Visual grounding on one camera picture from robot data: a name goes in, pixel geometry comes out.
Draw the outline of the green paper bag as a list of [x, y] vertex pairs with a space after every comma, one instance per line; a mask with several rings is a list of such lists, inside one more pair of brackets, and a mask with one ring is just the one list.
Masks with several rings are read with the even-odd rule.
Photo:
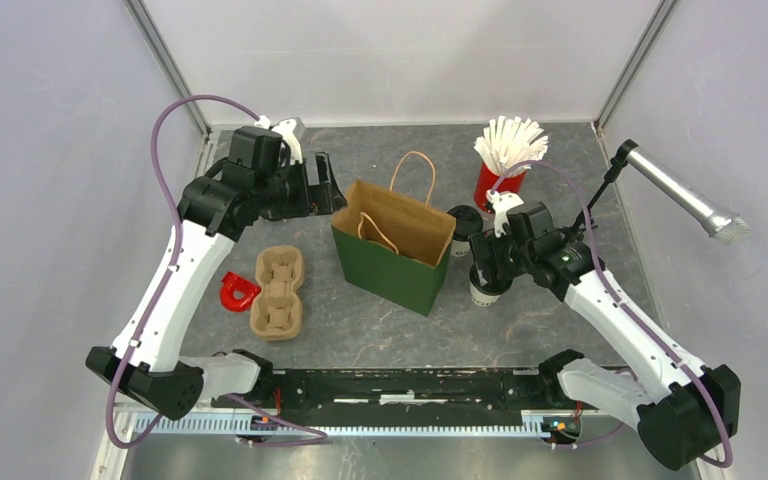
[[422, 316], [441, 291], [456, 220], [430, 204], [437, 171], [431, 169], [426, 197], [417, 200], [362, 180], [347, 190], [347, 206], [332, 217], [332, 233], [345, 280]]

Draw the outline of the brown cardboard cup carrier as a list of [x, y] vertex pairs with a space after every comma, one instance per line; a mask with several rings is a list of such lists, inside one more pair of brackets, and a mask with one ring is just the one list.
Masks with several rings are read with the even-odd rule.
[[297, 247], [273, 246], [258, 255], [255, 281], [261, 292], [250, 310], [250, 327], [259, 338], [282, 341], [299, 334], [303, 305], [297, 291], [304, 279], [304, 256]]

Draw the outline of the white paper coffee cup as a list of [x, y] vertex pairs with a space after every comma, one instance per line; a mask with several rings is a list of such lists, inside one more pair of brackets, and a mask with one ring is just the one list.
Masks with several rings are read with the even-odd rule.
[[453, 257], [463, 257], [471, 252], [470, 244], [467, 240], [453, 238], [451, 242], [451, 255]]

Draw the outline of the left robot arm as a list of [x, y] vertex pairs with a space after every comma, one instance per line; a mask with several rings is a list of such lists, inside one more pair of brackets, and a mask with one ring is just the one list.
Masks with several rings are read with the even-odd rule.
[[229, 153], [183, 190], [179, 221], [137, 310], [109, 346], [90, 349], [87, 368], [118, 392], [178, 420], [200, 401], [236, 393], [250, 407], [266, 405], [273, 379], [268, 362], [241, 350], [186, 357], [186, 330], [220, 264], [244, 229], [258, 219], [281, 221], [329, 215], [347, 202], [327, 153], [312, 155], [318, 180], [309, 179], [297, 119], [259, 121], [233, 132]]

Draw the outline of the black coffee lid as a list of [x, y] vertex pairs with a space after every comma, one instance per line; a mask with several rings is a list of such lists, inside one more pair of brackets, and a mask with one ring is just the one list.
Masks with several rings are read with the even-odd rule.
[[487, 296], [499, 296], [506, 293], [512, 286], [513, 280], [499, 280], [489, 277], [476, 265], [469, 270], [470, 288]]
[[484, 229], [484, 219], [480, 212], [470, 205], [457, 205], [447, 211], [455, 219], [453, 240], [467, 242], [471, 235]]

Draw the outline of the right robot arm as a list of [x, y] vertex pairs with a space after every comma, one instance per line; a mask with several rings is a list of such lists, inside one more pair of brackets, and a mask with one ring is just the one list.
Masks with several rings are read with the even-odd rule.
[[469, 237], [473, 302], [487, 307], [528, 275], [590, 323], [632, 371], [621, 375], [566, 350], [540, 364], [540, 400], [551, 408], [580, 401], [610, 415], [671, 470], [716, 447], [728, 452], [739, 422], [736, 373], [707, 366], [672, 340], [592, 248], [554, 226], [544, 204], [528, 206], [512, 193], [489, 202], [492, 227]]

